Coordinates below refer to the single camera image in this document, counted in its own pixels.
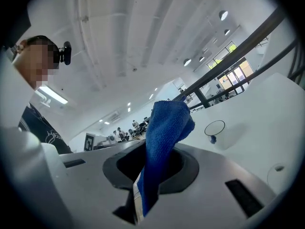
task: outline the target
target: blue towel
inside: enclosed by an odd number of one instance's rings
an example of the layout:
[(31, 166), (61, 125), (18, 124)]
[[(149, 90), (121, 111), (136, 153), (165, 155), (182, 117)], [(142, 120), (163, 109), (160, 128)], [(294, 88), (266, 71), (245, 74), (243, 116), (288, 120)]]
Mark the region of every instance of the blue towel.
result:
[(159, 101), (153, 106), (146, 133), (146, 160), (137, 183), (146, 216), (158, 199), (159, 184), (174, 145), (195, 128), (184, 102)]

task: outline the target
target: white ceiling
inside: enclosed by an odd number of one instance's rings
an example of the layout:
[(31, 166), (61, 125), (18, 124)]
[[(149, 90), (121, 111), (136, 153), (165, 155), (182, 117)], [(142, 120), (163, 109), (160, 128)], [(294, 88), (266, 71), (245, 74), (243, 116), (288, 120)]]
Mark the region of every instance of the white ceiling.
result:
[(223, 9), (220, 0), (33, 0), (21, 39), (44, 34), (72, 45), (71, 64), (48, 80), (68, 103), (41, 112), (69, 140), (128, 102), (145, 104), (156, 87), (198, 67), (183, 67), (185, 58), (236, 30), (237, 15), (220, 21)]

